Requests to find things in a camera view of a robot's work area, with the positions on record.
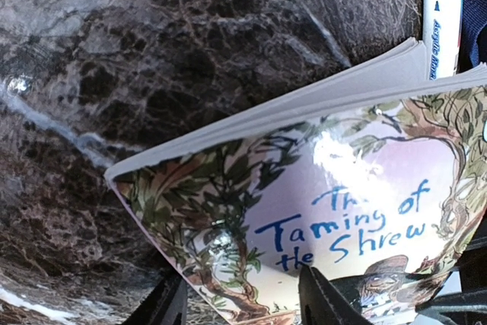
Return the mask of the navy blue student backpack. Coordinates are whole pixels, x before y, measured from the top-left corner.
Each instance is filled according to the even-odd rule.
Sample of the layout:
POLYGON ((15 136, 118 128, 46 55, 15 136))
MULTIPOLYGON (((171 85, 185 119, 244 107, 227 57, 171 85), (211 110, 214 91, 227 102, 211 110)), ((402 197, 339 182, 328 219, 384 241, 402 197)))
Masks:
POLYGON ((486 63, 486 0, 463 0, 459 70, 486 63))

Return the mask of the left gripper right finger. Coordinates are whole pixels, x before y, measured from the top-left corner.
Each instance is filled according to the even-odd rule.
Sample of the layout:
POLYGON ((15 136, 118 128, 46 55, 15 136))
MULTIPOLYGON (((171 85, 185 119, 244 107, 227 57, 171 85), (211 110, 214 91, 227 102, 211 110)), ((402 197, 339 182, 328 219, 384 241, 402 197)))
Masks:
POLYGON ((299 275, 301 323, 305 325, 372 325, 361 316, 315 267, 299 275))

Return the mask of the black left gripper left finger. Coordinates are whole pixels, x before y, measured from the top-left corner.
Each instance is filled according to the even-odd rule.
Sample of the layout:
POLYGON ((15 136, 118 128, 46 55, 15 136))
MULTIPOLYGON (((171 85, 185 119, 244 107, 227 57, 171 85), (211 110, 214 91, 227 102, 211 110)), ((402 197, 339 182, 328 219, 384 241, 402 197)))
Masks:
POLYGON ((183 325, 187 315, 187 287, 177 272, 163 278, 131 314, 135 325, 183 325))

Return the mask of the pink cover book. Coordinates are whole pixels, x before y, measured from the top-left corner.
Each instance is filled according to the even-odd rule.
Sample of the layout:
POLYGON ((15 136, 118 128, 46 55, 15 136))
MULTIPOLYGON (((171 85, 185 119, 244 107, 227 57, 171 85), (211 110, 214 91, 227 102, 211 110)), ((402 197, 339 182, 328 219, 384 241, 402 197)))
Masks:
POLYGON ((300 323, 305 266, 360 317, 409 324, 486 211, 486 66, 431 81, 409 39, 105 177, 229 324, 300 323))

